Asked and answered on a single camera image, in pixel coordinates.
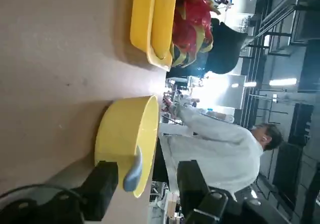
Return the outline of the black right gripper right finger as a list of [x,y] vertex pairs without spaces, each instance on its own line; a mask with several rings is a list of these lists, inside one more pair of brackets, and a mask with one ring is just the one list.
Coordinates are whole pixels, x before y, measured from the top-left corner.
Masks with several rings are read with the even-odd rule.
[[182,161],[177,184],[184,224],[286,224],[267,201],[247,198],[239,203],[224,190],[207,185],[195,160]]

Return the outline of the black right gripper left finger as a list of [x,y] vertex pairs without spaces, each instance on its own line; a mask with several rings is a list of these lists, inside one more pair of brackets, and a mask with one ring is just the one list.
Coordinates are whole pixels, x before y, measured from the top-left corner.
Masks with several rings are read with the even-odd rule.
[[118,186],[116,162],[100,161],[83,184],[66,188],[54,184],[30,184],[1,194],[4,199],[19,191],[34,188],[55,189],[57,193],[39,204],[32,198],[20,198],[0,210],[2,224],[83,224],[100,222]]

